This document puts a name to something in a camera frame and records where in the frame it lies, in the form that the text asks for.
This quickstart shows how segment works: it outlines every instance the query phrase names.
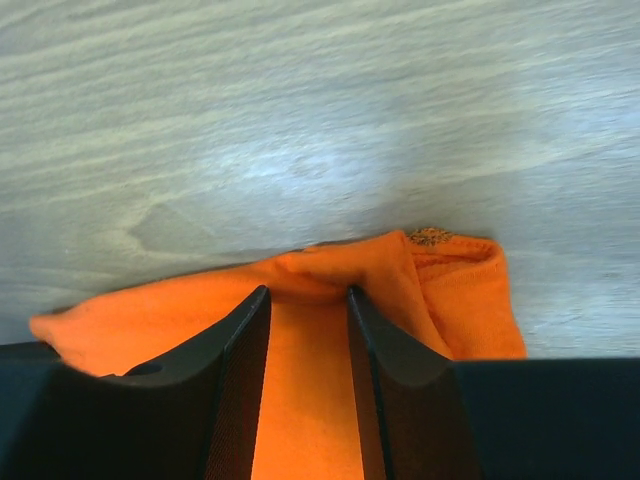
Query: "light wooden table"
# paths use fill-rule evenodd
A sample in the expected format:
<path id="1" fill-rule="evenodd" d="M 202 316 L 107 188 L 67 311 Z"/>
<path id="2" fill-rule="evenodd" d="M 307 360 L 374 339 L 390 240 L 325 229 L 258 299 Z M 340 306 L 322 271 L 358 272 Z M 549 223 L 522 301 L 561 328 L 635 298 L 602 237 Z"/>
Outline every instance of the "light wooden table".
<path id="1" fill-rule="evenodd" d="M 0 340 L 437 225 L 503 243 L 532 355 L 638 354 L 639 25 L 635 0 L 0 0 Z"/>

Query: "folded cloth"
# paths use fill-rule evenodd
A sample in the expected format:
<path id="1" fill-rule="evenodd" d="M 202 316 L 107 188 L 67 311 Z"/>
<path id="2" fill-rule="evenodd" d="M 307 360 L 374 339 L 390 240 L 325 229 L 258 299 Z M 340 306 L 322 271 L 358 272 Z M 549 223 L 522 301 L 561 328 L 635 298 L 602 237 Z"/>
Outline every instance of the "folded cloth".
<path id="1" fill-rule="evenodd" d="M 254 479 L 363 478 L 346 326 L 352 284 L 449 358 L 525 356 L 500 246 L 438 229 L 109 293 L 36 316 L 31 330 L 72 366 L 121 375 L 222 319 L 262 284 L 273 307 Z"/>

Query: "wood grain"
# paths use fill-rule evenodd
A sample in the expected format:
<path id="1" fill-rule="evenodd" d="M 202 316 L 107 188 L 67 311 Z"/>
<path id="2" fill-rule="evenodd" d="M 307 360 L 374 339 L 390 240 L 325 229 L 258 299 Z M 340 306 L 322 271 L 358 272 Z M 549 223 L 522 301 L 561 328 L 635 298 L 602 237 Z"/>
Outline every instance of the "wood grain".
<path id="1" fill-rule="evenodd" d="M 533 356 L 640 348 L 640 3 L 0 0 L 0 339 L 96 293 L 437 225 Z"/>

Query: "orange cloth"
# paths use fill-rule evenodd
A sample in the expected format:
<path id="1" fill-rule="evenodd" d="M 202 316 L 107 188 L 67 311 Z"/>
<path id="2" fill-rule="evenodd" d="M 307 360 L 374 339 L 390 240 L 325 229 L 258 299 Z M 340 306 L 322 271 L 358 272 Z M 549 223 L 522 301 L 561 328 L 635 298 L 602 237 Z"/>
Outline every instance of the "orange cloth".
<path id="1" fill-rule="evenodd" d="M 346 328 L 351 284 L 447 357 L 525 356 L 500 246 L 437 229 L 109 293 L 36 316 L 31 330 L 76 368 L 124 374 L 223 318 L 261 284 L 273 313 L 254 479 L 363 478 Z"/>

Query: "black plastic part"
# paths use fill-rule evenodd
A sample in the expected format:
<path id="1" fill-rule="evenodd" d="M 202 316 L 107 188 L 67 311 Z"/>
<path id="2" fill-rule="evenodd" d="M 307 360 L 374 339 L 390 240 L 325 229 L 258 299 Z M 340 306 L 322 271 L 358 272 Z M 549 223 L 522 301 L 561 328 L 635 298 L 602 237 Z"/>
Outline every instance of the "black plastic part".
<path id="1" fill-rule="evenodd" d="M 0 478 L 250 479 L 270 308 L 260 287 L 123 377 L 0 347 Z"/>
<path id="2" fill-rule="evenodd" d="M 451 362 L 357 287 L 349 343 L 365 478 L 640 478 L 640 360 Z"/>

